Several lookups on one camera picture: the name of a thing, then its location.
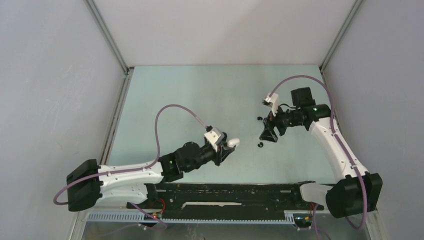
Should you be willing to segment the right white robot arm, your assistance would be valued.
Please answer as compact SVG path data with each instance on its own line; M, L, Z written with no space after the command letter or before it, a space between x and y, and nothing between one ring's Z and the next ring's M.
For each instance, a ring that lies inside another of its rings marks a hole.
M288 110L281 108L276 93L263 99L270 112L262 121L264 130L259 139L276 143L288 128L305 127L324 151L336 180L335 185L299 182L290 196L291 204L297 209L304 209L310 202L319 204L337 219L375 211L383 180L353 154L331 118L331 108L316 104L309 87L292 90L291 97L294 108Z

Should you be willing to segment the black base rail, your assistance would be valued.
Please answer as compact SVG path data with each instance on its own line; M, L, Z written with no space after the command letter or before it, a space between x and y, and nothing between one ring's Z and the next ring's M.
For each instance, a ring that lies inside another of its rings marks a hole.
M288 222L290 213L309 216L316 206L301 198L297 183L158 183L155 193L137 206L171 221Z

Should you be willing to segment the white earbud case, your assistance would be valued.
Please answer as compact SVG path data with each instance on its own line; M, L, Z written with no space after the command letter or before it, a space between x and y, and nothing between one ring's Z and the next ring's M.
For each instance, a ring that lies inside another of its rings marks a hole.
M232 139L229 139L229 140L226 142L226 146L227 146L227 147L229 147L229 148L235 148L235 147L237 147L239 144L240 144L240 139L239 139L239 138L232 138Z

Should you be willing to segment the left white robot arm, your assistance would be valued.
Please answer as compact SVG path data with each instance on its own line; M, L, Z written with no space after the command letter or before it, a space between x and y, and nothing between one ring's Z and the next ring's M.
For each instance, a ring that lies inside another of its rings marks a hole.
M204 146L190 141L157 162L142 164L110 166L99 165L96 159L86 160L66 177L70 186L66 190L68 210L79 212L121 203L153 208L158 202L156 184L180 180L209 162L219 166L239 143L238 138L223 139L214 149L207 141Z

